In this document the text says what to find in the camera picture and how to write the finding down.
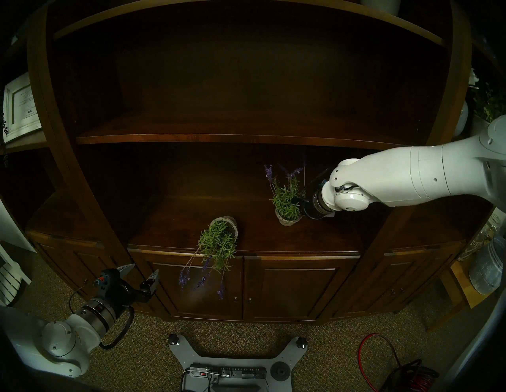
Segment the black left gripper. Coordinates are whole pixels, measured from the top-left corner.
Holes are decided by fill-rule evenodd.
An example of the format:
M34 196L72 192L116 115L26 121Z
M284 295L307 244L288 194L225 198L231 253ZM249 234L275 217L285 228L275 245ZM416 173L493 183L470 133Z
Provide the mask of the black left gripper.
M125 277L135 267L135 264L128 264L117 267L119 277ZM148 303L156 293L159 284L159 269L156 269L139 289L134 289L126 281L120 278L112 279L112 308L121 310L131 306L135 302Z

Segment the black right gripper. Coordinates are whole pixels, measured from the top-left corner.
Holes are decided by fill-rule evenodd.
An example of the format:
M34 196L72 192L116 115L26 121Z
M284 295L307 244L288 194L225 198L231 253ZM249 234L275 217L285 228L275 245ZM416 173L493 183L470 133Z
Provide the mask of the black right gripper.
M317 211L314 210L314 206L310 200L306 200L303 197L298 198L300 215L308 217L310 219L317 218Z

